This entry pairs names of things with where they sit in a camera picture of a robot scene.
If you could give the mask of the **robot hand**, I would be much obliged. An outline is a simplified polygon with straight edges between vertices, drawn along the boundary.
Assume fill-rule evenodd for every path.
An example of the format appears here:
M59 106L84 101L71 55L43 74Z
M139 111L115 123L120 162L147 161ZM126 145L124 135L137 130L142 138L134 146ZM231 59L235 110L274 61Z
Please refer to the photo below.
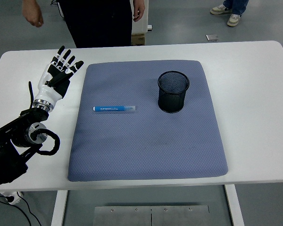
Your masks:
M84 64L83 61L75 63L75 56L70 56L71 50L64 50L65 46L61 46L46 66L38 84L39 92L33 101L34 107L54 109L56 102L64 98L70 78Z

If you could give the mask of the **person's right hand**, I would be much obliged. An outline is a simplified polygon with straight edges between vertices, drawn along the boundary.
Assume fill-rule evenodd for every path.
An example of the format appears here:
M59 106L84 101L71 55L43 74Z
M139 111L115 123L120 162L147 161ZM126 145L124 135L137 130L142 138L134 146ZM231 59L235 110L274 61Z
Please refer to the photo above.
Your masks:
M44 24L41 10L29 9L24 13L26 20L35 27L41 27Z

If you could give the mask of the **person's left hand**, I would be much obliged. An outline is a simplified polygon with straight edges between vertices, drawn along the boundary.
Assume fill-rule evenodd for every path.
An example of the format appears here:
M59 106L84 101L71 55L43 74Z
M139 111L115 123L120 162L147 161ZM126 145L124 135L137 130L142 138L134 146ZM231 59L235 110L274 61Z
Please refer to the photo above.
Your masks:
M144 11L145 11L145 5L144 4L135 4L133 6L134 13L133 13L133 21L138 22L140 19L142 19Z

